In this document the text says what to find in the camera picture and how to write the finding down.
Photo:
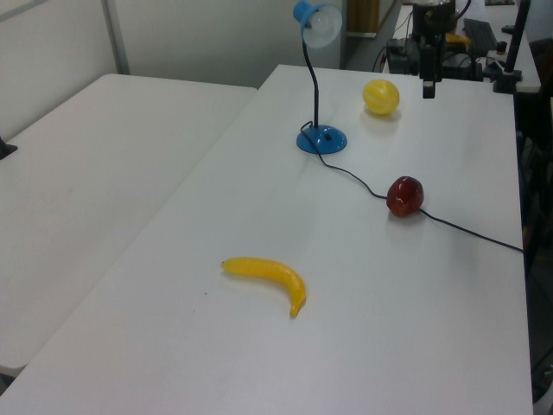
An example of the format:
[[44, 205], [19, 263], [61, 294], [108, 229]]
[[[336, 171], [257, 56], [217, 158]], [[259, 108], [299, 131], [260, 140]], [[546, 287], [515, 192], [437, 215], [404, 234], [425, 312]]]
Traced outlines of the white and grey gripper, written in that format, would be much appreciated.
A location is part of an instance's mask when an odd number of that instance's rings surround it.
[[433, 43], [419, 43], [419, 78], [423, 80], [423, 98], [435, 97], [435, 83], [442, 81], [442, 63], [445, 54], [443, 39]]

